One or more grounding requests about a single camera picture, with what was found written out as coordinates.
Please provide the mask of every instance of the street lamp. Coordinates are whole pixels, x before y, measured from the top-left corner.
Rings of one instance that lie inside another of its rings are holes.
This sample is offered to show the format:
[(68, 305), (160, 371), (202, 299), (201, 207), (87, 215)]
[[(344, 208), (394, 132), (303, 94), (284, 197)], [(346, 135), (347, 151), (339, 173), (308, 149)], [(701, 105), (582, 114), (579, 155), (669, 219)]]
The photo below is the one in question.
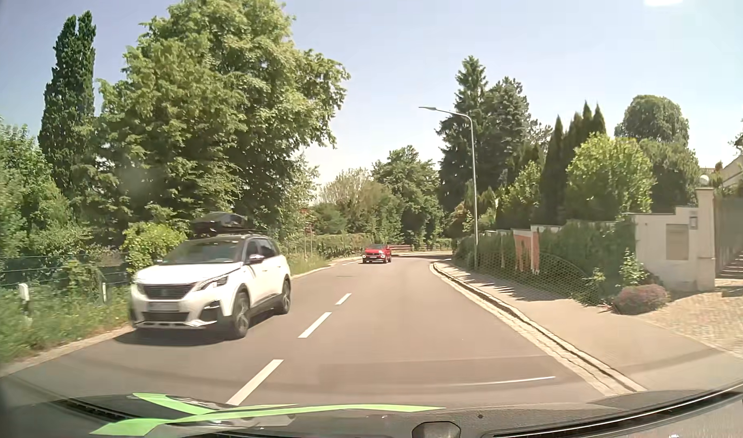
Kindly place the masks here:
[(460, 115), (469, 120), (469, 127), (471, 129), (471, 172), (472, 172), (472, 183), (474, 184), (474, 269), (476, 265), (476, 254), (480, 247), (480, 219), (476, 215), (476, 157), (474, 156), (474, 121), (467, 114), (461, 114), (459, 112), (450, 112), (438, 109), (436, 107), (421, 107), (426, 110), (446, 112), (447, 114)]

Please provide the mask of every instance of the green decal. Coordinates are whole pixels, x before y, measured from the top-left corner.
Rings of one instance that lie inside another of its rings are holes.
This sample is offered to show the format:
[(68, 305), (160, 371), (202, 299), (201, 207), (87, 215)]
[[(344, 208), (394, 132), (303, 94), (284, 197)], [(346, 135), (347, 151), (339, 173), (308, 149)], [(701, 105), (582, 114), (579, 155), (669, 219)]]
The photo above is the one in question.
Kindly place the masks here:
[(174, 400), (169, 398), (168, 395), (163, 393), (133, 393), (136, 397), (141, 398), (150, 403), (159, 404), (165, 408), (173, 409), (174, 411), (185, 412), (187, 414), (201, 415), (215, 412), (214, 409), (202, 408), (194, 404), (188, 404), (183, 401)]
[[(136, 397), (141, 398), (150, 403), (159, 404), (165, 408), (173, 409), (174, 411), (185, 412), (187, 414), (201, 415), (217, 412), (215, 409), (203, 408), (202, 406), (196, 406), (195, 404), (185, 403), (184, 401), (175, 400), (164, 393), (133, 393)], [(267, 409), (267, 408), (281, 408), (282, 406), (293, 406), (292, 404), (257, 404), (255, 406), (239, 406), (238, 408), (221, 409), (221, 411), (245, 411), (249, 409)]]
[(278, 408), (256, 412), (245, 412), (242, 409), (253, 407), (244, 406), (233, 409), (223, 409), (206, 414), (194, 414), (181, 419), (130, 419), (116, 423), (109, 423), (91, 432), (93, 435), (108, 436), (144, 436), (159, 425), (197, 423), (217, 420), (247, 419), (255, 417), (267, 417), (272, 415), (307, 414), (310, 412), (341, 411), (343, 409), (366, 409), (371, 411), (391, 412), (423, 412), (434, 411), (435, 406), (409, 406), (406, 404), (332, 404), (327, 406), (303, 406), (300, 408)]

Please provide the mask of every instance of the sky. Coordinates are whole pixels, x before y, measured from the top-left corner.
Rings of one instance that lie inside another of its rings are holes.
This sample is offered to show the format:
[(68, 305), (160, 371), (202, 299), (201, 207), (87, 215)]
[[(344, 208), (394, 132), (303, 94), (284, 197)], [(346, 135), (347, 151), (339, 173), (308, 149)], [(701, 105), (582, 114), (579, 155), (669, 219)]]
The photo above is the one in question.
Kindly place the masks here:
[[(64, 20), (89, 9), (95, 76), (121, 79), (140, 23), (174, 0), (0, 0), (0, 114), (38, 133), (52, 49)], [(520, 80), (533, 117), (554, 124), (587, 101), (610, 133), (638, 94), (663, 95), (689, 119), (702, 167), (730, 162), (743, 124), (743, 0), (293, 0), (293, 38), (345, 65), (347, 99), (331, 123), (335, 149), (310, 147), (319, 183), (371, 167), (411, 144), (441, 158), (435, 128), (451, 109), (461, 61), (493, 84)]]

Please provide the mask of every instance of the cloud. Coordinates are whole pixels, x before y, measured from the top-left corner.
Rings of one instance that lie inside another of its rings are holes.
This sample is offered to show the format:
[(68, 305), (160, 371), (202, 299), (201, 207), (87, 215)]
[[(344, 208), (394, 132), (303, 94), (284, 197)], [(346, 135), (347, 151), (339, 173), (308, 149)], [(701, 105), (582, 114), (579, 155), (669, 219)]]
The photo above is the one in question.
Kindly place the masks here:
[(682, 0), (645, 0), (645, 6), (656, 8), (658, 6), (671, 6), (682, 3)]

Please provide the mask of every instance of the car headlight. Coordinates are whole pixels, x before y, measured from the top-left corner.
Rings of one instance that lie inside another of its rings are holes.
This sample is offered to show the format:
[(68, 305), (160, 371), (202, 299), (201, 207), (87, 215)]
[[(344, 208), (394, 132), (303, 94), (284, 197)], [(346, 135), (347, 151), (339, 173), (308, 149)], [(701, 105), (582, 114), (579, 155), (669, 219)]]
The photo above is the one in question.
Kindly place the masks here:
[(223, 286), (228, 283), (228, 275), (222, 277), (210, 278), (209, 280), (202, 281), (199, 286), (195, 289), (196, 291), (203, 291), (204, 289), (216, 288)]

